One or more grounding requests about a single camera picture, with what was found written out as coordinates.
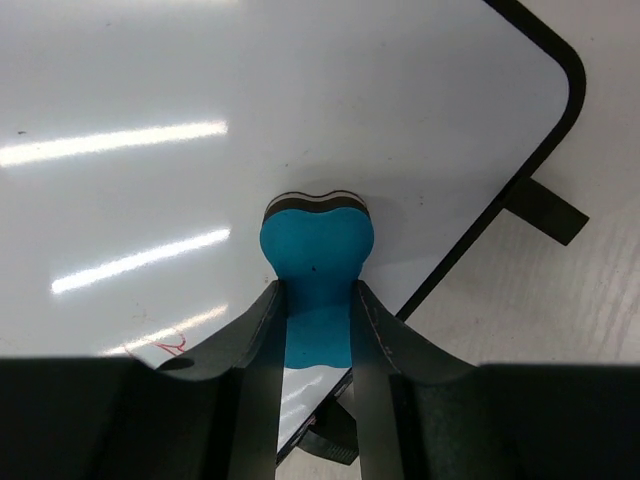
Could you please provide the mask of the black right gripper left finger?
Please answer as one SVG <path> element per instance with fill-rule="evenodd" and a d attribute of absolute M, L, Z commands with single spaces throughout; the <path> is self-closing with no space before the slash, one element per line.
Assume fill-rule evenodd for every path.
<path fill-rule="evenodd" d="M 286 290 L 158 368 L 130 357 L 1 363 L 5 479 L 271 479 Z"/>

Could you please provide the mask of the blue whiteboard eraser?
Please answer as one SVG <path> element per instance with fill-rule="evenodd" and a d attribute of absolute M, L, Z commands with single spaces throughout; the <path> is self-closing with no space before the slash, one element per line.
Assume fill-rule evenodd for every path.
<path fill-rule="evenodd" d="M 349 368 L 352 285 L 374 245 L 365 201 L 345 190 L 286 192 L 266 207 L 259 241 L 286 288 L 284 366 Z"/>

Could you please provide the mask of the white whiteboard black frame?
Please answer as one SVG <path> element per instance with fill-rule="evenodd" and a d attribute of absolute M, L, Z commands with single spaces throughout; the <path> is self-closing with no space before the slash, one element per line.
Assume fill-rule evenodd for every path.
<path fill-rule="evenodd" d="M 519 1 L 5 1 L 1 357 L 194 347 L 273 280 L 292 191 L 366 202 L 406 318 L 585 96 Z"/>

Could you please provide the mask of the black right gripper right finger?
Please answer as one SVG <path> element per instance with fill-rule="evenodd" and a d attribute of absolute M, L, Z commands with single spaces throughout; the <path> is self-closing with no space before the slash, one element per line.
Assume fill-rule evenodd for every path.
<path fill-rule="evenodd" d="M 351 353 L 365 479 L 635 479 L 635 365 L 471 365 L 363 282 Z"/>

